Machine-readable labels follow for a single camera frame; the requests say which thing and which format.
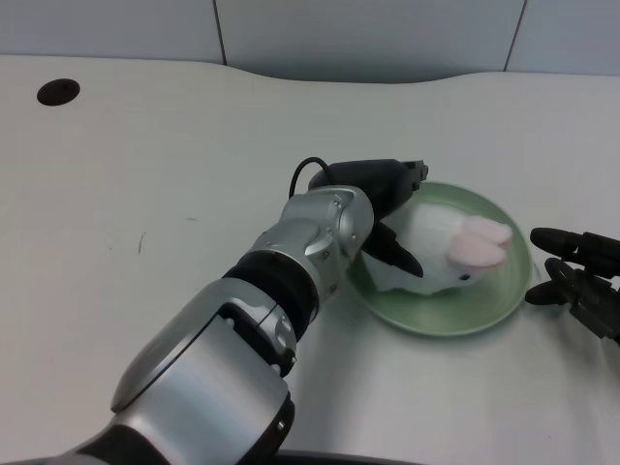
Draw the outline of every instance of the white wall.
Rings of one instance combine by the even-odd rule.
[[[523,0],[218,0],[228,64],[406,82],[502,71]]]
[[[217,0],[231,66],[404,82],[501,71],[524,0]],[[620,76],[620,0],[529,0],[508,71]],[[0,53],[222,63],[213,0],[0,0]]]
[[[508,71],[620,75],[620,1],[529,0]]]
[[[222,62],[212,0],[0,0],[0,53]]]

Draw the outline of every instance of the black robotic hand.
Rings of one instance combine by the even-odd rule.
[[[620,344],[620,293],[606,280],[620,276],[620,241],[550,228],[533,229],[530,240],[560,259],[546,260],[544,267],[551,281],[530,289],[525,301],[533,305],[569,303],[571,314],[588,329]],[[567,262],[581,264],[583,269],[573,269]]]

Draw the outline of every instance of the white plush rabbit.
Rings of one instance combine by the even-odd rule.
[[[506,260],[501,246],[512,239],[507,225],[436,203],[405,205],[384,223],[396,233],[399,244],[418,259],[424,275],[417,278],[362,254],[379,292],[403,289],[430,295],[469,286]]]

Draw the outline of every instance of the pink bunny ear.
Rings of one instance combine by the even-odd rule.
[[[506,245],[512,239],[512,229],[481,216],[470,216],[465,220],[463,230],[466,233],[477,235],[497,245]]]
[[[506,259],[501,247],[470,232],[461,232],[451,241],[448,259],[455,263],[476,268],[490,268]]]

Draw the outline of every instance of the round hole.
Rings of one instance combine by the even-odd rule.
[[[37,100],[46,107],[58,107],[71,102],[79,94],[79,84],[73,79],[56,79],[37,92]]]

